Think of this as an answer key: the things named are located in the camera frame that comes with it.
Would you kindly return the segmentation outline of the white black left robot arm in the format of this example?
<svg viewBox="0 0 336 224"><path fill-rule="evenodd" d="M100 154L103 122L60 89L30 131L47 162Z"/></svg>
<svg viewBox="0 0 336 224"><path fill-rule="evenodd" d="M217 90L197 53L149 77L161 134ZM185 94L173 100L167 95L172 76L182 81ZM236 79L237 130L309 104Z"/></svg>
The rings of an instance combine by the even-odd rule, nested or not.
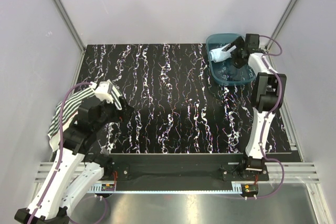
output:
<svg viewBox="0 0 336 224"><path fill-rule="evenodd" d="M98 132L105 125L127 123L134 108L124 98L116 103L86 98L78 108L69 127L62 131L60 148L40 191L28 207L17 210L14 219L19 223L68 223L71 212L98 180L115 177L113 159L96 153L87 162L83 172L73 179L78 165L85 159Z"/></svg>

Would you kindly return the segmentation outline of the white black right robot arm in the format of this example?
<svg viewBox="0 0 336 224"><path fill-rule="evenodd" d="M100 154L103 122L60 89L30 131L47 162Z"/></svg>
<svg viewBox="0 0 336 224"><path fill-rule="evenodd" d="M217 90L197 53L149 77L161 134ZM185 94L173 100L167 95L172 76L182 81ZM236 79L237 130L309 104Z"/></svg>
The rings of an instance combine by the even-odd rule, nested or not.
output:
<svg viewBox="0 0 336 224"><path fill-rule="evenodd" d="M253 125L243 159L238 165L239 176L244 180L262 173L265 161L269 160L266 157L269 129L282 106L287 82L287 76L278 73L266 59L268 54L260 48L260 37L259 34L246 34L245 38L238 37L227 47L234 67L249 66L256 75L250 98Z"/></svg>

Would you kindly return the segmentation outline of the light blue towel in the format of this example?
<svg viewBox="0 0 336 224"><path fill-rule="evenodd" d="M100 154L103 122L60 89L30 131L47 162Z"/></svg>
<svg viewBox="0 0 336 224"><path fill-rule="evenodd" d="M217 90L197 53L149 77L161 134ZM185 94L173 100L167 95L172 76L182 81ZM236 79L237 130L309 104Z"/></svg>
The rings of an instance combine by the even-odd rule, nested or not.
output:
<svg viewBox="0 0 336 224"><path fill-rule="evenodd" d="M226 44L220 48L212 49L209 52L210 60L215 63L225 61L232 57L232 52L236 48L233 44Z"/></svg>

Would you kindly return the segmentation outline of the green white striped towel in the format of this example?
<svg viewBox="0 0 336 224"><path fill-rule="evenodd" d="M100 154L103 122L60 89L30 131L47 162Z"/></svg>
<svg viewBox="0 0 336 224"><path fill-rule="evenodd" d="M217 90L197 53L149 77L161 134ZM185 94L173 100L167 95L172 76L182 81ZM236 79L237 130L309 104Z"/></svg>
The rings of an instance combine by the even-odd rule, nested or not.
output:
<svg viewBox="0 0 336 224"><path fill-rule="evenodd" d="M55 109L55 115L53 116L47 136L49 138L49 145L53 152L59 149L60 143L60 125L62 125L62 129L66 130L72 119L75 115L78 114L78 108L81 105L82 101L86 98L94 97L97 98L94 94L93 89L90 87L84 88L81 91L75 92L70 95L65 103L59 102ZM121 99L124 98L123 94L119 91L117 86L112 83L113 94L114 94L114 104L117 110L122 109Z"/></svg>

